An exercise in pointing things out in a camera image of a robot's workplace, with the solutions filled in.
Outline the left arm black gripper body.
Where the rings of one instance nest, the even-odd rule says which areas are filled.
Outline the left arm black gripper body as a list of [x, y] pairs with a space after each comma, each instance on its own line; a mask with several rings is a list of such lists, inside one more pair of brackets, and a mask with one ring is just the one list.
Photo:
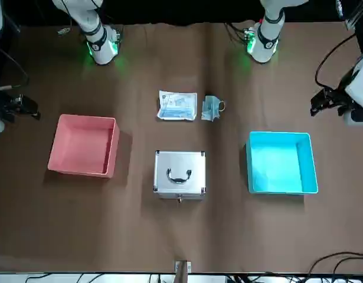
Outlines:
[[324, 105], [351, 106], [354, 100], [343, 90], [325, 87], [323, 90]]

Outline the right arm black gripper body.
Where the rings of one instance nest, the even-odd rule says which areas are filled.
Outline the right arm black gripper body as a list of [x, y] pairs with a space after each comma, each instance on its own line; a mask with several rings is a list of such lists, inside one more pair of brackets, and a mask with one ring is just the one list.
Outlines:
[[24, 95], [11, 96], [5, 94], [5, 109], [6, 110], [22, 110], [24, 105]]

